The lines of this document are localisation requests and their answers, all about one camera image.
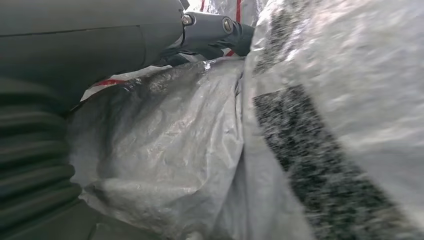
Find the silver tarp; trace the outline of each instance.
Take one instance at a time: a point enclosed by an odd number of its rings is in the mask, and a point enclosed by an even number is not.
[[[421,23],[422,0],[269,0],[244,62],[76,111],[81,198],[169,239],[424,239]]]

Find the screw head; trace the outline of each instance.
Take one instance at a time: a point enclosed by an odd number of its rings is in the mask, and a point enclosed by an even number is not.
[[[183,15],[183,16],[181,17],[181,21],[182,21],[182,24],[183,24],[184,26],[187,26],[187,25],[190,25],[190,24],[192,24],[192,23],[193,23],[193,19],[192,19],[192,17],[191,17],[191,16],[189,16],[189,15]]]
[[[233,21],[231,21],[228,17],[225,17],[222,20],[222,26],[226,33],[231,34],[233,32]]]

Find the red stripe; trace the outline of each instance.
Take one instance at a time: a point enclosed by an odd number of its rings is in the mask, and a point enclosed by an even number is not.
[[[237,8],[235,12],[235,20],[240,23],[242,20],[242,0],[237,0]]]
[[[203,12],[204,9],[205,9],[205,0],[201,0],[200,12]]]
[[[225,56],[226,57],[231,57],[231,56],[233,56],[234,55],[234,52],[233,52],[233,50],[231,50],[231,51],[229,51]]]
[[[108,79],[108,80],[104,80],[104,81],[99,81],[98,83],[94,84],[93,87],[97,87],[97,86],[104,86],[104,85],[112,85],[112,84],[121,84],[121,83],[125,83],[125,80],[117,80],[117,79]]]

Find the gray panel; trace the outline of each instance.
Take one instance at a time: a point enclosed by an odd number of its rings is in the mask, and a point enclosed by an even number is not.
[[[182,9],[179,0],[2,0],[0,36],[154,24],[182,27]]]
[[[96,80],[145,65],[138,27],[0,37],[0,73],[37,82],[77,104]]]
[[[169,24],[163,25],[163,27],[159,27],[157,24],[140,26],[145,42],[146,67],[150,64],[153,64],[154,62],[159,61],[159,55],[164,51],[164,49],[174,43],[183,34],[183,28],[181,28],[181,31],[175,32],[175,29],[171,30],[172,27],[173,26]]]

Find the plastic sheet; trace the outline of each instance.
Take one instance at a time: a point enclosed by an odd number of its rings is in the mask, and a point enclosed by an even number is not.
[[[70,132],[82,197],[170,239],[424,239],[423,20],[421,0],[268,1],[244,66],[190,63],[148,85],[107,89],[78,110]],[[170,80],[184,87],[162,85]],[[217,88],[226,98],[206,91]],[[204,104],[202,114],[193,104]],[[138,137],[174,133],[155,127],[166,118],[178,128],[211,121],[178,132],[200,140],[163,139],[180,147]],[[233,134],[217,127],[223,118]],[[221,141],[228,134],[234,147]],[[143,151],[159,161],[131,161]],[[207,168],[195,170],[196,160]]]
[[[260,15],[241,91],[247,186],[271,149],[316,239],[424,239],[423,21],[421,0],[272,0]]]
[[[186,64],[89,98],[69,128],[81,198],[163,238],[242,239],[243,182],[232,184],[243,149],[243,63]],[[239,216],[221,213],[224,205],[238,205]]]

